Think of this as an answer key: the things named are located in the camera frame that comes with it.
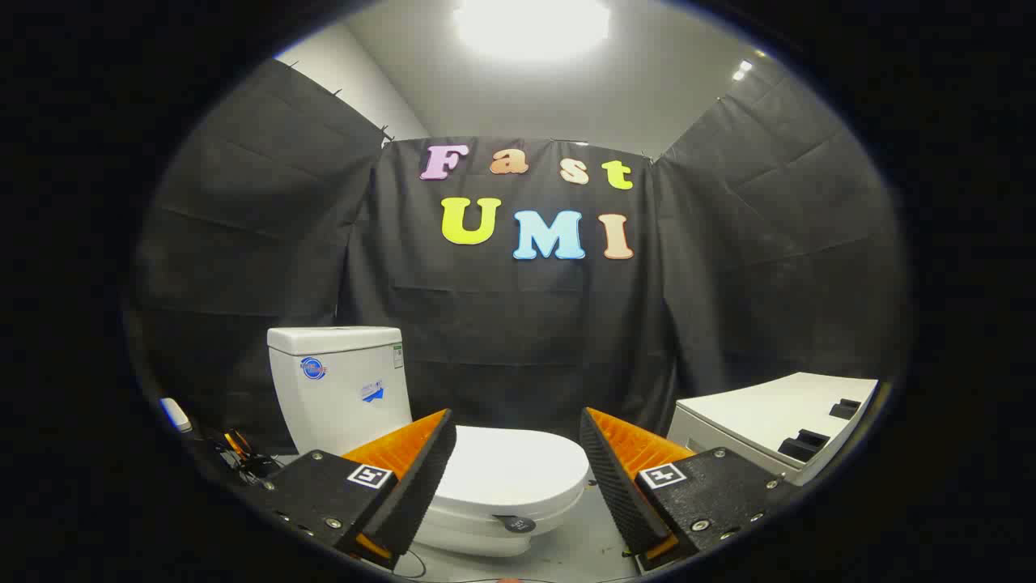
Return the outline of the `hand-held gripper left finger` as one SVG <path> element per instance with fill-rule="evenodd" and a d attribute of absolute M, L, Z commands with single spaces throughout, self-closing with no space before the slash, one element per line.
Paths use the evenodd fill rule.
<path fill-rule="evenodd" d="M 456 445 L 450 409 L 347 454 L 306 453 L 256 487 L 255 506 L 307 538 L 377 567 L 410 550 Z"/>

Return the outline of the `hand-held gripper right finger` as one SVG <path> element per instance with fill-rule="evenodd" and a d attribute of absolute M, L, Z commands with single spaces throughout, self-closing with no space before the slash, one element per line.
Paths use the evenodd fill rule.
<path fill-rule="evenodd" d="M 729 448 L 693 451 L 592 407 L 580 445 L 626 550 L 659 569 L 746 534 L 800 486 Z"/>

